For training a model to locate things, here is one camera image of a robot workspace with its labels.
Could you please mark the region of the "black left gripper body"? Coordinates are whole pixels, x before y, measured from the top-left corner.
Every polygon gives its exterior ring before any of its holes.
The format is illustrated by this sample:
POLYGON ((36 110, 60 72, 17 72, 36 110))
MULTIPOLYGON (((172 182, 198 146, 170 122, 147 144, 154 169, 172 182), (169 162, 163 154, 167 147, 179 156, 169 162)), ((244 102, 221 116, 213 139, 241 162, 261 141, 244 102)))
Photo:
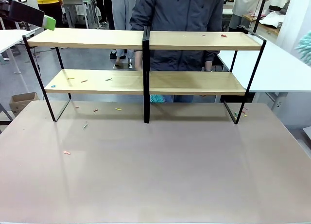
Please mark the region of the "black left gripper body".
POLYGON ((0 17, 9 18, 10 0, 0 0, 0 17))

